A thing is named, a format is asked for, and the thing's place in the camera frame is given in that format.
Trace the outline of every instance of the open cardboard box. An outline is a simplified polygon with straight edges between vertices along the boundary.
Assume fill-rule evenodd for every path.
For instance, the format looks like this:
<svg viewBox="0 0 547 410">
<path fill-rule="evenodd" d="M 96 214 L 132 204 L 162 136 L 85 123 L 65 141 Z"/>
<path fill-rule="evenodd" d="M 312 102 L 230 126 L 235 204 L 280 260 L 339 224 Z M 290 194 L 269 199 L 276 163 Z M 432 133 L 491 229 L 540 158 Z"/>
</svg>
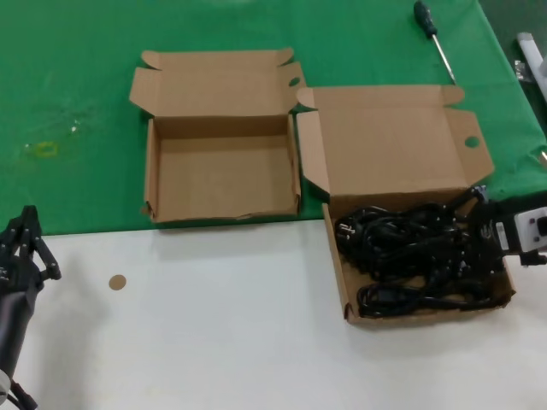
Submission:
<svg viewBox="0 0 547 410">
<path fill-rule="evenodd" d="M 144 200 L 154 222 L 297 214 L 289 114 L 302 69 L 292 50 L 157 53 L 130 100 L 149 122 Z"/>
<path fill-rule="evenodd" d="M 493 172 L 475 115 L 449 108 L 463 90 L 441 85 L 302 88 L 297 115 L 304 176 L 330 194 L 323 206 L 344 317 L 378 324 L 460 318 L 481 311 L 424 311 L 412 316 L 359 316 L 357 291 L 371 283 L 338 253 L 334 222 L 365 206 L 392 211 L 447 202 Z M 497 274 L 500 307 L 515 293 L 507 272 Z"/>
</svg>

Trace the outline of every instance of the cardboard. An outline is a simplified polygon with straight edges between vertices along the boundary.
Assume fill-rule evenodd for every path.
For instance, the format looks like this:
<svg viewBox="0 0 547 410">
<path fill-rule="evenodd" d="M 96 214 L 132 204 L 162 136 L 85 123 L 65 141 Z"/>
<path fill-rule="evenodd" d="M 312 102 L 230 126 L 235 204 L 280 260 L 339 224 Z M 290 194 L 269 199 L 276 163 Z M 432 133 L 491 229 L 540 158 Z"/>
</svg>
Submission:
<svg viewBox="0 0 547 410">
<path fill-rule="evenodd" d="M 144 200 L 155 222 L 298 212 L 292 50 L 158 53 L 130 100 L 149 122 Z"/>
<path fill-rule="evenodd" d="M 356 293 L 371 284 L 338 253 L 336 220 L 356 208 L 404 210 L 447 202 L 493 172 L 475 115 L 451 108 L 462 89 L 441 85 L 302 88 L 297 115 L 303 174 L 330 194 L 323 206 L 344 317 L 350 323 L 430 322 L 484 313 L 423 311 L 407 317 L 358 315 Z M 515 293 L 509 272 L 496 278 L 500 307 Z"/>
</svg>

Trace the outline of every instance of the coiled black cable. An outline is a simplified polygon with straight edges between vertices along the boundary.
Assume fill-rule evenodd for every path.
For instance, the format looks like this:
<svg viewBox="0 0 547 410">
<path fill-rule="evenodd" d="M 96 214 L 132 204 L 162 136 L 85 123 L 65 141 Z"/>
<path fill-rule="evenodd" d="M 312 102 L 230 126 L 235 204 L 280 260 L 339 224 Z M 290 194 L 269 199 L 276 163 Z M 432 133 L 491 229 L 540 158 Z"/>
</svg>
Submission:
<svg viewBox="0 0 547 410">
<path fill-rule="evenodd" d="M 480 249 L 454 206 L 427 203 L 404 212 L 362 208 L 339 219 L 335 232 L 339 252 L 376 282 L 358 291 L 362 317 L 496 304 L 484 269 L 471 267 L 480 260 Z M 422 286 L 407 285 L 418 276 Z"/>
</svg>

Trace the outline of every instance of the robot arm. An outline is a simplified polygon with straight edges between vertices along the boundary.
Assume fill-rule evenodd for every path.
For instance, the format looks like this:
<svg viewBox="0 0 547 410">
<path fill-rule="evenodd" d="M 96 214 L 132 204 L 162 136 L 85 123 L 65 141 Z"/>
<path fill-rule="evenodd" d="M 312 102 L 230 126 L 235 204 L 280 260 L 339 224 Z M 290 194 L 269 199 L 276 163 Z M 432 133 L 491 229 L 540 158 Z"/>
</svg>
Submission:
<svg viewBox="0 0 547 410">
<path fill-rule="evenodd" d="M 45 264 L 41 272 L 32 261 L 34 254 Z M 9 399 L 22 410 L 37 408 L 13 376 L 36 297 L 46 279 L 60 278 L 59 266 L 42 238 L 38 211 L 25 206 L 0 232 L 0 405 Z M 9 396 L 10 390 L 15 398 Z"/>
</svg>

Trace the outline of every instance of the box flap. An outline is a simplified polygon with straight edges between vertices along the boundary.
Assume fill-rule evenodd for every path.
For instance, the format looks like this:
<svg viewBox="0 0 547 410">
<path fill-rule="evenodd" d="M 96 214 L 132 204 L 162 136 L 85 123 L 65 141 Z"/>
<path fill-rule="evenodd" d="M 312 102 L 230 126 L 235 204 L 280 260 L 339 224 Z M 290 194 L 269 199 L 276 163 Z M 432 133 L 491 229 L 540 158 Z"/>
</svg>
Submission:
<svg viewBox="0 0 547 410">
<path fill-rule="evenodd" d="M 466 188 L 493 171 L 473 113 L 441 85 L 304 88 L 304 176 L 331 196 Z"/>
<path fill-rule="evenodd" d="M 262 69 L 279 67 L 291 62 L 292 49 L 249 51 L 200 51 L 194 53 L 159 53 L 146 50 L 141 55 L 152 68 L 171 71 L 219 69 Z"/>
<path fill-rule="evenodd" d="M 160 117 L 287 114 L 305 86 L 291 50 L 222 53 L 145 51 L 130 100 Z"/>
</svg>

